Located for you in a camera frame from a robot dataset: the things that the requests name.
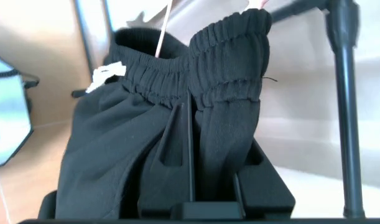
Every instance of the black fabric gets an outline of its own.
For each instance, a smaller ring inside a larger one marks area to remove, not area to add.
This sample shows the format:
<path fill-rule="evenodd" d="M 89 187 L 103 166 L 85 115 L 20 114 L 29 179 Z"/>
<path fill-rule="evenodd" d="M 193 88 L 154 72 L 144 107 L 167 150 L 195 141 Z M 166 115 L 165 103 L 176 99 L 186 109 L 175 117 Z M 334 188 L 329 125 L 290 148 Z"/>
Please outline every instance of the black fabric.
<path fill-rule="evenodd" d="M 166 34 L 160 58 L 153 57 L 160 31 L 117 31 L 104 64 L 121 61 L 126 74 L 75 108 L 56 218 L 117 219 L 130 209 L 125 204 L 137 195 L 129 189 L 141 187 L 134 180 L 155 155 L 172 108 L 187 90 L 197 109 L 200 197 L 216 199 L 253 140 L 270 26 L 264 10 L 236 13 L 195 34 L 189 47 Z"/>

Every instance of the elastic waistband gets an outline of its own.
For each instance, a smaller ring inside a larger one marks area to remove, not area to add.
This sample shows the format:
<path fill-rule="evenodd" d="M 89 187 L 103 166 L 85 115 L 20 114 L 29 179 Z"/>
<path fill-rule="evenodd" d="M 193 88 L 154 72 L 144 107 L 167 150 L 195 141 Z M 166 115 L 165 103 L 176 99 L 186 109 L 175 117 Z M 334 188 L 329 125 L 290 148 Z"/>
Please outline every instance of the elastic waistband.
<path fill-rule="evenodd" d="M 159 30 L 122 29 L 114 34 L 104 64 L 122 61 L 124 87 L 169 108 L 187 89 L 198 109 L 216 101 L 257 101 L 269 59 L 270 26 L 265 10 L 235 13 L 195 34 L 189 47 L 165 34 L 160 58 L 154 57 Z"/>

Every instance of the white clothing tag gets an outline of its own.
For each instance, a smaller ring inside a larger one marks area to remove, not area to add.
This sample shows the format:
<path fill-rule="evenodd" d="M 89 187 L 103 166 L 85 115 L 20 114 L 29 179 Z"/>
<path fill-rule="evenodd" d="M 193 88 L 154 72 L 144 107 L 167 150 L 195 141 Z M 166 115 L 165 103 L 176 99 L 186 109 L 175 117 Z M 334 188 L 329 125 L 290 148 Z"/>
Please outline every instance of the white clothing tag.
<path fill-rule="evenodd" d="M 113 75 L 125 76 L 126 66 L 122 62 L 115 62 L 109 65 L 100 66 L 93 72 L 93 82 L 86 89 L 86 93 L 90 93 L 98 87 L 104 85 L 105 81 Z"/>

